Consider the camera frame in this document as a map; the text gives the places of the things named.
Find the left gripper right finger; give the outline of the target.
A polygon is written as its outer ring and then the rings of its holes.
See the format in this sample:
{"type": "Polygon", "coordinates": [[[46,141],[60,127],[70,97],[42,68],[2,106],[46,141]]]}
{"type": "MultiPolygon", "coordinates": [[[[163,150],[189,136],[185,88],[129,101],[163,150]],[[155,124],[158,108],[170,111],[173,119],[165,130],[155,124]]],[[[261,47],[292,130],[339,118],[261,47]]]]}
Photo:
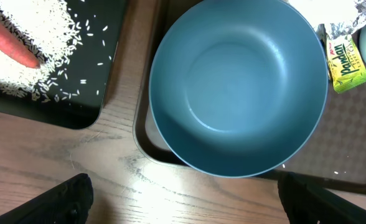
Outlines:
{"type": "Polygon", "coordinates": [[[292,172],[279,178],[278,195],[290,224],[366,223],[366,210],[292,172]]]}

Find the dark blue plate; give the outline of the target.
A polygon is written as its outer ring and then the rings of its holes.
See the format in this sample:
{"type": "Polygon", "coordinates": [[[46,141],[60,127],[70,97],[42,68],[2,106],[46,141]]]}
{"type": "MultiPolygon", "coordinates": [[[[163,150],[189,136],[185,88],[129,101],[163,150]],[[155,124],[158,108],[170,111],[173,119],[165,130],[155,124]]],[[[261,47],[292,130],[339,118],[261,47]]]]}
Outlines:
{"type": "Polygon", "coordinates": [[[327,101],[324,50],[283,1],[202,1],[151,66],[155,124],[187,165],[219,177],[272,170],[302,148],[327,101]]]}

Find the pile of white rice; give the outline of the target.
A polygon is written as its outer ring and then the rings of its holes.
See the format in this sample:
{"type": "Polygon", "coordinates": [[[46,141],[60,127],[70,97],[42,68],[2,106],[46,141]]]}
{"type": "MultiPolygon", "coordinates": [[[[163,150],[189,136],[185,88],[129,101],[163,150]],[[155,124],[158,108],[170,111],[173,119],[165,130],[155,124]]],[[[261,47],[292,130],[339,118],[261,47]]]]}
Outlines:
{"type": "Polygon", "coordinates": [[[0,1],[0,23],[40,62],[27,68],[0,51],[0,91],[14,97],[49,91],[46,80],[82,43],[67,1],[0,1]]]}

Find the orange carrot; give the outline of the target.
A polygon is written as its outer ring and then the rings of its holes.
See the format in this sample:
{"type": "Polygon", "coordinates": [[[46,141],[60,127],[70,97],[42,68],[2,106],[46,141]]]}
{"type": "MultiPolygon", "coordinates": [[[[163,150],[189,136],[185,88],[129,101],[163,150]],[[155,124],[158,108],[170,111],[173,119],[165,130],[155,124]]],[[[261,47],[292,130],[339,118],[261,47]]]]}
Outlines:
{"type": "Polygon", "coordinates": [[[21,65],[39,68],[40,62],[23,43],[0,23],[0,51],[21,65]]]}

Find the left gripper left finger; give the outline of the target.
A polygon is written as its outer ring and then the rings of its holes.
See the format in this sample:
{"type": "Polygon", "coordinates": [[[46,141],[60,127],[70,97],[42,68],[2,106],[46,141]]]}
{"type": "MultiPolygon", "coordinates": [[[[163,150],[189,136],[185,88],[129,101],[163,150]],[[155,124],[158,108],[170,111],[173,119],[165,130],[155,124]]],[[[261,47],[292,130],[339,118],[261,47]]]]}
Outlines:
{"type": "Polygon", "coordinates": [[[88,174],[78,174],[0,216],[0,224],[85,224],[93,205],[88,174]]]}

